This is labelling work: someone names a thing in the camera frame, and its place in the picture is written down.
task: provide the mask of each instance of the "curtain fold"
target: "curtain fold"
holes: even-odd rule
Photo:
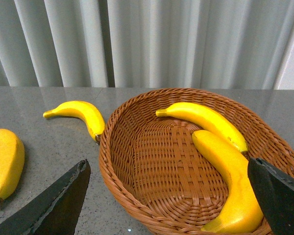
[[[294,0],[0,0],[0,86],[279,88],[293,30]]]

